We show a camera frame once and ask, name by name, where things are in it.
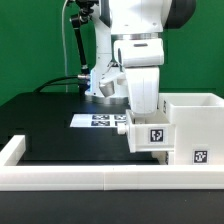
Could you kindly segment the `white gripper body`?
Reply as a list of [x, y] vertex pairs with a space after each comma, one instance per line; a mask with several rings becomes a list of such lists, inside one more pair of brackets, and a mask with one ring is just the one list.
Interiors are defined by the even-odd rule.
[[117, 40], [114, 58], [125, 74], [132, 112], [154, 115], [159, 95], [159, 66], [164, 63], [162, 39]]

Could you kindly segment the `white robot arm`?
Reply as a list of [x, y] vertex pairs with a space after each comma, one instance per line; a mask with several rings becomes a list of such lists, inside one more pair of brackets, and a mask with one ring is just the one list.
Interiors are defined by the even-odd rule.
[[[127, 99], [139, 116], [156, 113], [159, 67], [164, 64], [161, 33], [179, 29], [193, 16], [196, 0], [69, 0], [79, 7], [70, 18], [80, 53], [86, 95], [103, 102]], [[93, 22], [96, 64], [87, 65], [80, 33]]]

